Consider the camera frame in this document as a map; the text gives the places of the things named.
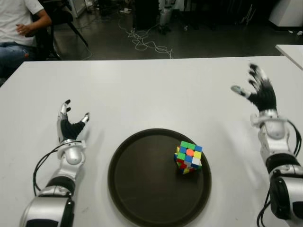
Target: dark floor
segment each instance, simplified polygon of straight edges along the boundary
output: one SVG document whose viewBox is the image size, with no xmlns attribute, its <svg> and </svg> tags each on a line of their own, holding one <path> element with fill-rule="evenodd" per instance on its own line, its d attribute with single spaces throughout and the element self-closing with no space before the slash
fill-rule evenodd
<svg viewBox="0 0 303 227">
<path fill-rule="evenodd" d="M 128 38 L 128 34 L 119 28 L 119 23 L 129 31 L 132 28 L 132 15 L 114 12 L 101 19 L 97 11 L 94 14 L 84 12 L 74 24 L 89 43 L 89 50 L 68 26 L 61 25 L 55 27 L 57 52 L 63 60 L 169 58 L 168 54 L 157 53 L 152 48 L 136 50 L 132 38 Z M 145 42 L 154 41 L 168 50 L 172 49 L 173 58 L 280 55 L 275 48 L 276 44 L 303 44 L 302 36 L 275 31 L 270 26 L 260 24 L 221 25 L 215 31 L 202 24 L 199 30 L 189 27 L 184 31 L 184 23 L 173 18 L 170 28 L 172 31 L 166 35 L 161 35 L 156 28 L 151 30 Z"/>
</svg>

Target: robotic hand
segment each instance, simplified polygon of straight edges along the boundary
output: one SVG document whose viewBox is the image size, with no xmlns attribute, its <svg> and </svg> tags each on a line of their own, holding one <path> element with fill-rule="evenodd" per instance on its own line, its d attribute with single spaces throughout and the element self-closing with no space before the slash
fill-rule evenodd
<svg viewBox="0 0 303 227">
<path fill-rule="evenodd" d="M 71 124 L 67 112 L 70 100 L 61 106 L 57 121 L 60 146 L 57 147 L 60 167 L 55 171 L 46 187 L 30 202 L 23 213 L 20 227 L 72 227 L 77 174 L 84 164 L 82 150 L 84 141 L 76 141 L 85 124 L 89 121 L 89 113 L 81 121 Z"/>
<path fill-rule="evenodd" d="M 247 98 L 259 110 L 251 116 L 253 126 L 258 127 L 261 155 L 269 173 L 271 210 L 277 218 L 284 219 L 290 227 L 303 226 L 303 167 L 288 146 L 287 120 L 279 117 L 276 95 L 265 72 L 251 64 L 249 83 L 256 93 L 232 86 L 232 91 Z"/>
</svg>

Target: rubik's cube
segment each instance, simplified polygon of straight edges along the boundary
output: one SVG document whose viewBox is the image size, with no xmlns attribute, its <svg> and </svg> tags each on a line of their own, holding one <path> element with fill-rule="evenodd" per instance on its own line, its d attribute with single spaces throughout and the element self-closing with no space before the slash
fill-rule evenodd
<svg viewBox="0 0 303 227">
<path fill-rule="evenodd" d="M 195 170 L 201 169 L 202 147 L 185 141 L 177 147 L 174 159 L 182 174 L 187 174 Z"/>
</svg>

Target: chair leg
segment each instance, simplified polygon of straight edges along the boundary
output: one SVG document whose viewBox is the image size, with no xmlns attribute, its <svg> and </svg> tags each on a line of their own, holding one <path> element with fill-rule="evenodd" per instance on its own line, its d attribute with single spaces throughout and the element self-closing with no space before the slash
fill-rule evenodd
<svg viewBox="0 0 303 227">
<path fill-rule="evenodd" d="M 49 44 L 50 45 L 50 53 L 52 53 L 53 56 L 57 60 L 61 61 L 62 59 L 60 58 L 60 56 L 57 54 L 57 52 L 55 51 L 55 49 L 53 47 L 53 40 L 54 40 L 54 26 L 52 25 L 51 26 L 51 40 L 50 40 L 50 44 Z"/>
<path fill-rule="evenodd" d="M 86 42 L 86 40 L 85 40 L 85 39 L 83 38 L 83 36 L 80 34 L 80 32 L 79 32 L 79 31 L 76 29 L 76 27 L 72 24 L 72 22 L 68 22 L 67 24 L 71 27 L 71 29 L 74 31 L 74 33 L 80 37 L 80 39 L 84 42 L 84 44 L 85 44 L 86 46 L 89 46 L 88 43 Z"/>
</svg>

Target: dark brown tray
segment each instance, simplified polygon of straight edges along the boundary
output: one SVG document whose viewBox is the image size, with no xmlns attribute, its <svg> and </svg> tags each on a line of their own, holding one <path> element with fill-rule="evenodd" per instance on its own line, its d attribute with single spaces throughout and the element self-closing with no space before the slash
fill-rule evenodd
<svg viewBox="0 0 303 227">
<path fill-rule="evenodd" d="M 143 227 L 179 227 L 204 208 L 211 190 L 211 172 L 204 153 L 202 170 L 182 175 L 174 161 L 186 136 L 167 129 L 148 129 L 126 139 L 108 171 L 109 191 L 117 208 Z"/>
</svg>

